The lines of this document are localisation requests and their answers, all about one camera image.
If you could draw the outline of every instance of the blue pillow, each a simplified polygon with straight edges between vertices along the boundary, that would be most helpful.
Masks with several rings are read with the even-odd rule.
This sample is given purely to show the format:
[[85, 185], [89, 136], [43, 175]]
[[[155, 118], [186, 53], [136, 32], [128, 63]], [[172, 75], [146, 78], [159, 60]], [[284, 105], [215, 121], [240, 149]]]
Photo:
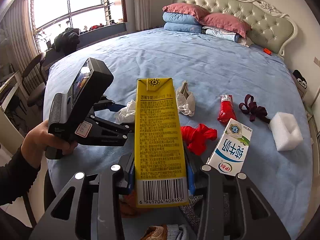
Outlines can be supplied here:
[[201, 24], [179, 24], [166, 23], [164, 29], [167, 31], [185, 32], [185, 33], [201, 33]]
[[198, 24], [196, 18], [183, 13], [168, 13], [165, 12], [162, 16], [165, 22], [180, 23], [180, 24]]

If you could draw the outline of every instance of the yellow milk carton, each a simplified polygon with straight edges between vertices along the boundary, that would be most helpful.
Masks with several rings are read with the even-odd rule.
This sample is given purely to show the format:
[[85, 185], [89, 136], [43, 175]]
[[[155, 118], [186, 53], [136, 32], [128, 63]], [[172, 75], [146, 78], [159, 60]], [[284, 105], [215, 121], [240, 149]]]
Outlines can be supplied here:
[[136, 101], [137, 207], [187, 205], [186, 163], [172, 78], [139, 79]]
[[251, 134], [252, 129], [231, 118], [207, 164], [235, 176], [241, 171]]

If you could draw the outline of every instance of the curtain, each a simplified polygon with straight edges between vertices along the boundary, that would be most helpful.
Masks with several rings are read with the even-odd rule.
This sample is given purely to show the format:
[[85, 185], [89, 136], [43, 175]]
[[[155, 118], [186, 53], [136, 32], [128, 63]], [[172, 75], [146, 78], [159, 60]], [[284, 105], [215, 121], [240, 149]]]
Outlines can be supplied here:
[[138, 31], [150, 28], [150, 8], [152, 0], [134, 0], [136, 29]]
[[[18, 65], [14, 68], [18, 68], [22, 74], [30, 61], [38, 54], [30, 23], [29, 0], [14, 0], [4, 15], [2, 25]], [[30, 94], [43, 82], [39, 68], [35, 67], [25, 81], [27, 92]]]

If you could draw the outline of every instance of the red packet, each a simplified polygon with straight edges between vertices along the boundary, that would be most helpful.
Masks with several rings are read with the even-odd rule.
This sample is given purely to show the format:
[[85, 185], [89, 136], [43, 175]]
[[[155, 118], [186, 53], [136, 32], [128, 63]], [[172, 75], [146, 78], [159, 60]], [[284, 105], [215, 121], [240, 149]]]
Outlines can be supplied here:
[[232, 95], [222, 95], [221, 97], [221, 108], [217, 118], [222, 123], [228, 123], [230, 118], [237, 120], [235, 112], [233, 111]]

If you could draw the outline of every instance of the barcode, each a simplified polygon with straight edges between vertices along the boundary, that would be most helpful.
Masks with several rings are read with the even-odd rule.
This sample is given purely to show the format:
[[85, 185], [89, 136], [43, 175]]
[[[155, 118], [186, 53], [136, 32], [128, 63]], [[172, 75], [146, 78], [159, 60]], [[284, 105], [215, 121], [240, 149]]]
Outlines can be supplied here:
[[188, 198], [186, 178], [138, 180], [140, 204], [185, 202]]

